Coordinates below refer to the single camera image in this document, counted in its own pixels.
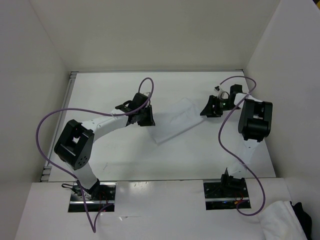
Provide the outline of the white skirt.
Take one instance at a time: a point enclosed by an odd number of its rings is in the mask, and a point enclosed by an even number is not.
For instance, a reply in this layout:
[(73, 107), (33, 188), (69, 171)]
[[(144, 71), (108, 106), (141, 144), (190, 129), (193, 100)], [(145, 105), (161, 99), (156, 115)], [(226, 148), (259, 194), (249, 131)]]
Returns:
[(160, 145), (204, 121), (200, 109), (188, 98), (170, 105), (162, 112), (153, 114), (155, 126), (148, 127), (148, 133)]

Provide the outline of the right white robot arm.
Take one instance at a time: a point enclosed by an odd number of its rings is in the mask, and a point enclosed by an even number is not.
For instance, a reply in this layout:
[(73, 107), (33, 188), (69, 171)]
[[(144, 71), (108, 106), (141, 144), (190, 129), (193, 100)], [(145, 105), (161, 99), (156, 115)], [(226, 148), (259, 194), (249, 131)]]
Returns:
[(218, 85), (215, 91), (217, 95), (209, 96), (200, 113), (202, 117), (219, 118), (225, 111), (241, 110), (237, 129), (242, 138), (235, 153), (237, 157), (226, 168), (219, 184), (220, 193), (229, 197), (243, 189), (248, 167), (253, 163), (253, 153), (271, 132), (273, 104), (243, 93), (239, 84), (232, 85), (228, 92)]

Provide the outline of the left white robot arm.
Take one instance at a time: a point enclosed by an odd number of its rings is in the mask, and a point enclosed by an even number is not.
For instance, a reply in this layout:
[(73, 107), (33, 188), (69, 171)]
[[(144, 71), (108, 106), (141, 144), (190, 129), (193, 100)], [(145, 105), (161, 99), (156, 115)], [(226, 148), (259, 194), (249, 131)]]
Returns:
[(100, 181), (89, 164), (93, 144), (99, 138), (118, 129), (137, 123), (141, 127), (155, 125), (152, 105), (147, 95), (136, 93), (132, 100), (116, 106), (110, 116), (78, 122), (74, 119), (67, 122), (54, 152), (65, 162), (79, 180), (81, 193), (88, 200), (94, 200), (102, 191)]

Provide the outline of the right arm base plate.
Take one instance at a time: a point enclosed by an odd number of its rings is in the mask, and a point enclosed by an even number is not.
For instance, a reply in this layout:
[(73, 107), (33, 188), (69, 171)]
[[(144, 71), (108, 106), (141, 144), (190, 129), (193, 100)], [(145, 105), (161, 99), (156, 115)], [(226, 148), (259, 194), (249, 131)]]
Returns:
[(246, 183), (241, 189), (225, 189), (220, 180), (204, 180), (203, 190), (205, 207), (210, 210), (234, 210), (241, 203), (239, 209), (250, 209), (249, 193)]

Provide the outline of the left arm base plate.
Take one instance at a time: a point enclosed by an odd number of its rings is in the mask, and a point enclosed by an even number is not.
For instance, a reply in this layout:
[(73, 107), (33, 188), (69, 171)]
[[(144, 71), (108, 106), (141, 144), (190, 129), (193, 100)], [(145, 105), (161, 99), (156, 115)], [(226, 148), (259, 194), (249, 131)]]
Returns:
[(69, 213), (84, 213), (84, 200), (89, 213), (97, 213), (100, 210), (102, 212), (114, 212), (116, 186), (115, 182), (102, 182), (97, 193), (89, 194), (84, 189), (82, 194), (76, 182), (73, 184), (63, 183), (61, 185), (62, 188), (71, 190), (68, 206)]

